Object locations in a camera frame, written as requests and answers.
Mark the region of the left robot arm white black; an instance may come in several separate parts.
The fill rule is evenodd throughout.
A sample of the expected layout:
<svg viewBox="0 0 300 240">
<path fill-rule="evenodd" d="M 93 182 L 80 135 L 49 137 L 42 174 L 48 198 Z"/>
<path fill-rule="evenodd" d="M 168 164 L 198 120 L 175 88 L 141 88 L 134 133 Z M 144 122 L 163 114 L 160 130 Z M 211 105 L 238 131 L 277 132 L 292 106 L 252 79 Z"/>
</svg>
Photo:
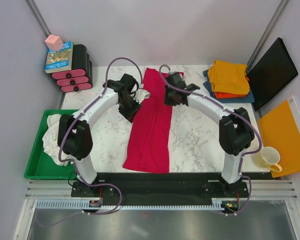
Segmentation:
<svg viewBox="0 0 300 240">
<path fill-rule="evenodd" d="M 73 163 L 77 177 L 83 182 L 82 191 L 89 197 L 100 191 L 99 183 L 94 181 L 97 172 L 90 156 L 93 148 L 91 128 L 115 105 L 118 105 L 119 113 L 132 123 L 142 102 L 149 97 L 150 93 L 143 89 L 143 85 L 125 73 L 120 80 L 106 80 L 101 92 L 83 108 L 60 117 L 57 139 L 59 161 Z"/>
</svg>

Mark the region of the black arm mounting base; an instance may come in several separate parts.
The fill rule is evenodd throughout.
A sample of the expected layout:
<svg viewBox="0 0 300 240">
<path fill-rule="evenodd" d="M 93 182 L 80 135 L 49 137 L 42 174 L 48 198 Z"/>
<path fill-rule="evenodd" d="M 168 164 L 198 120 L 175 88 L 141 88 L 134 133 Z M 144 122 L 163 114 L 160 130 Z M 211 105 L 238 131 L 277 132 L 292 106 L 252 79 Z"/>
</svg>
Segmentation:
<svg viewBox="0 0 300 240">
<path fill-rule="evenodd" d="M 212 203 L 213 198 L 244 199 L 248 197 L 247 184 L 239 180 L 226 183 L 219 173 L 99 173 L 94 184 L 106 186 L 90 187 L 75 181 L 71 196 L 80 198 L 102 197 L 105 203 L 128 204 L 203 204 Z"/>
</svg>

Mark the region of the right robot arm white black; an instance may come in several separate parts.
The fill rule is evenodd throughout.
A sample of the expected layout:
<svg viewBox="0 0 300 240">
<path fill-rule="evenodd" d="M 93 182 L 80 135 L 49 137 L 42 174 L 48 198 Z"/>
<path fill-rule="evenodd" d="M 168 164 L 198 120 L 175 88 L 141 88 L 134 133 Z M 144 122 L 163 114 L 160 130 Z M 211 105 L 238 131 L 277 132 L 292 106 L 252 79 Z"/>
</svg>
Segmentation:
<svg viewBox="0 0 300 240">
<path fill-rule="evenodd" d="M 219 145 L 224 151 L 224 164 L 219 191 L 225 197 L 237 191 L 236 182 L 241 178 L 241 157 L 255 138 L 249 114 L 240 107 L 228 107 L 204 94 L 195 84 L 186 85 L 180 73 L 161 75 L 165 83 L 164 104 L 168 106 L 186 105 L 209 117 L 218 125 Z"/>
</svg>

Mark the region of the crimson red t-shirt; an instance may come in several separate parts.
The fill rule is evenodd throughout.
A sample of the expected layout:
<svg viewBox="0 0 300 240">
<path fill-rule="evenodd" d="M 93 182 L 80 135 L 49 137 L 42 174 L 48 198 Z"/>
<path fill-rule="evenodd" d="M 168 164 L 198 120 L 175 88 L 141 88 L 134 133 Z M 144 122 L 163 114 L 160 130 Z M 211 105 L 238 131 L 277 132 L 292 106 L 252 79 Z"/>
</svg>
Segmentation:
<svg viewBox="0 0 300 240">
<path fill-rule="evenodd" d="M 131 171 L 165 174 L 170 170 L 169 135 L 173 107 L 165 105 L 165 83 L 160 73 L 146 68 L 143 88 L 150 97 L 134 117 L 123 168 Z"/>
</svg>

